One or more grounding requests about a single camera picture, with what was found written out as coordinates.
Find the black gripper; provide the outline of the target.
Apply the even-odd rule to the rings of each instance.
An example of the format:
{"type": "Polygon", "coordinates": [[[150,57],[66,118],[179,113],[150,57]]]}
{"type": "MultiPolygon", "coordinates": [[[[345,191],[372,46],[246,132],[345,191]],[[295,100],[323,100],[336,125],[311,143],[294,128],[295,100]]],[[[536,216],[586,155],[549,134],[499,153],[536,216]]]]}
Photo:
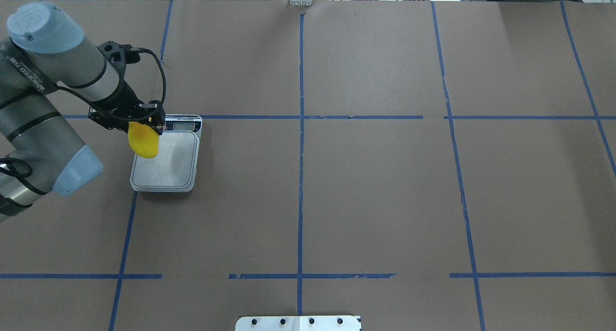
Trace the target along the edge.
{"type": "Polygon", "coordinates": [[[165,125],[165,111],[160,101],[141,101],[135,91],[127,83],[122,83],[110,97],[94,102],[90,108],[89,119],[105,129],[128,131],[129,123],[117,120],[116,117],[135,120],[144,117],[137,123],[148,125],[157,135],[161,136],[165,125]]]}

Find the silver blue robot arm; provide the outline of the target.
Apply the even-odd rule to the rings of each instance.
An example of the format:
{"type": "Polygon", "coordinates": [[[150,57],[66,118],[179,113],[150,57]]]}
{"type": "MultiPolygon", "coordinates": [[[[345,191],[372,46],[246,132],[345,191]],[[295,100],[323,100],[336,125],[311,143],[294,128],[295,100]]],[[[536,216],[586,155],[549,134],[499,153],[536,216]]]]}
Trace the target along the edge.
{"type": "Polygon", "coordinates": [[[154,158],[165,127],[161,99],[141,101],[125,80],[126,66],[152,51],[113,41],[95,46],[54,3],[25,4],[7,19],[1,42],[0,128],[14,150],[1,157],[2,221],[51,191],[68,196],[103,171],[94,151],[48,95],[59,90],[89,106],[88,118],[124,131],[132,151],[154,158]]]}

